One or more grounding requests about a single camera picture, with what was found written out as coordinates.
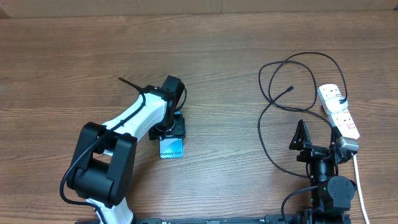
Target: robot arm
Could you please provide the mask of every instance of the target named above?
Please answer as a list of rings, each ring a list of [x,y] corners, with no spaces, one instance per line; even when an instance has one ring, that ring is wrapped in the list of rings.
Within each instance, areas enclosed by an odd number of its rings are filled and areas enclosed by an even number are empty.
[[[100,223],[132,223],[134,215],[128,209],[125,196],[132,179],[137,142],[146,132],[149,132],[151,140],[185,137],[185,127],[177,125],[174,115],[184,88],[180,79],[169,76],[162,87],[149,85],[142,89],[145,105],[117,129],[113,130],[113,127],[141,107],[141,95],[117,118],[103,125],[89,122],[82,128],[72,159],[72,164],[77,163],[67,175],[67,186],[79,197],[99,207],[103,215]],[[175,135],[176,126],[184,133]],[[99,140],[101,142],[92,153],[85,153],[90,145]],[[111,162],[108,164],[94,159],[93,153],[112,156]]]

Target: power socket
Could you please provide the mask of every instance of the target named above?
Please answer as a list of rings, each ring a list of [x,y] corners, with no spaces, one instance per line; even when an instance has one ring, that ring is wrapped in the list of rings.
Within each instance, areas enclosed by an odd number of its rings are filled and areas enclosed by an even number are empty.
[[[331,125],[336,126],[343,137],[358,139],[359,132],[348,111],[348,102],[340,103],[340,100],[344,99],[344,97],[341,95],[337,85],[325,84],[320,86],[318,95],[323,109],[328,114]]]

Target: wood grain surface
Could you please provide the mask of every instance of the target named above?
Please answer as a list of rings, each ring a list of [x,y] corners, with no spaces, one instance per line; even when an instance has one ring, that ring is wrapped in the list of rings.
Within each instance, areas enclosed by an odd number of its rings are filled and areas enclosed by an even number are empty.
[[[283,199],[308,180],[279,171],[267,159],[257,119],[267,102],[258,85],[265,63],[291,54],[331,55],[345,73],[349,110],[359,129],[364,201],[372,223],[398,215],[398,13],[300,12],[197,16],[118,16],[0,20],[0,223],[73,223],[95,218],[58,194],[82,126],[113,119],[137,98],[123,77],[140,86],[179,77],[188,90],[183,159],[159,159],[159,143],[137,147],[127,196],[139,218],[261,217],[280,213]],[[343,84],[321,56],[296,60],[317,84]],[[267,86],[270,72],[264,70]],[[279,103],[307,106],[313,84],[302,67],[287,65],[271,93],[295,89]],[[315,105],[322,113],[321,104]],[[262,122],[271,156],[305,173],[288,145],[299,119],[314,144],[330,130],[320,119],[271,107]],[[340,174],[354,180],[353,163]],[[67,189],[67,196],[79,200]],[[289,200],[286,212],[308,205]],[[353,223],[364,223],[358,196]]]

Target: wooden table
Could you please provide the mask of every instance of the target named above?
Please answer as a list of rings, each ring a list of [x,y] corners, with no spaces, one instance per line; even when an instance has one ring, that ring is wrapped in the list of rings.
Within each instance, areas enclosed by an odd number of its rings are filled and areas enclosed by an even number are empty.
[[[303,12],[197,16],[119,16],[0,20],[0,223],[73,223],[95,217],[58,194],[82,126],[113,119],[137,98],[124,77],[140,86],[167,75],[188,90],[183,108],[183,159],[159,159],[159,143],[137,147],[127,201],[137,217],[261,217],[280,213],[283,199],[308,180],[274,167],[262,150],[257,119],[267,104],[257,82],[260,67],[291,54],[317,51],[342,67],[349,110],[359,129],[358,161],[372,223],[398,216],[398,13]],[[318,86],[343,84],[327,59],[296,60]],[[270,72],[264,71],[267,86]],[[274,80],[279,103],[304,107],[313,100],[310,75],[285,66]],[[313,109],[321,113],[318,101]],[[288,145],[299,119],[313,143],[327,146],[330,130],[313,116],[271,107],[262,126],[275,161],[305,173]],[[353,162],[340,174],[354,180]],[[67,196],[79,200],[67,189]],[[286,212],[308,205],[293,197]],[[364,223],[359,199],[353,223]]]

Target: wall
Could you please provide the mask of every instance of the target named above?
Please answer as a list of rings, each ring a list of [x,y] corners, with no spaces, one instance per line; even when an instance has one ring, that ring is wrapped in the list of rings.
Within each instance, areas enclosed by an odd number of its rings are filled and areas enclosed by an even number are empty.
[[[393,10],[398,0],[0,0],[0,17]]]

